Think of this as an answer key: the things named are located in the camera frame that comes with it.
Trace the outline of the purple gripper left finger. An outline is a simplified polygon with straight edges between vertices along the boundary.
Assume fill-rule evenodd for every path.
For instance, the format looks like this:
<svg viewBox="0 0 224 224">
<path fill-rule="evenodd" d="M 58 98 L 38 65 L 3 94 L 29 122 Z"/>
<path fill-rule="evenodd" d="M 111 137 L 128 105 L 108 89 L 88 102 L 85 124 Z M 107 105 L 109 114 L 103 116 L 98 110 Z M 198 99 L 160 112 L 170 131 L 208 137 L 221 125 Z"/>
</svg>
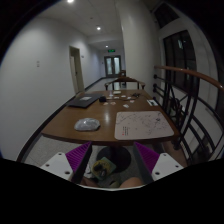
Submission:
<svg viewBox="0 0 224 224">
<path fill-rule="evenodd" d="M 65 180 L 79 184 L 92 153 L 92 143 L 87 142 L 68 153 L 58 152 L 41 169 Z"/>
</svg>

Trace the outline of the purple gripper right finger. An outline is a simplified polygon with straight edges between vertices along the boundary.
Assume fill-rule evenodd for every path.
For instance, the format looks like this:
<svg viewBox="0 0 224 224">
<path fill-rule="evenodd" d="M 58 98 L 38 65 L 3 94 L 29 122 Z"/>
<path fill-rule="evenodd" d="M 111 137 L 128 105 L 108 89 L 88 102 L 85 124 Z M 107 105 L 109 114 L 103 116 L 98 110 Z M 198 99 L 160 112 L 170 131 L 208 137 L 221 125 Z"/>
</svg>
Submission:
<svg viewBox="0 0 224 224">
<path fill-rule="evenodd" d="M 133 153 L 145 184 L 152 183 L 183 169 L 183 166 L 169 154 L 158 154 L 138 142 L 133 145 Z"/>
</svg>

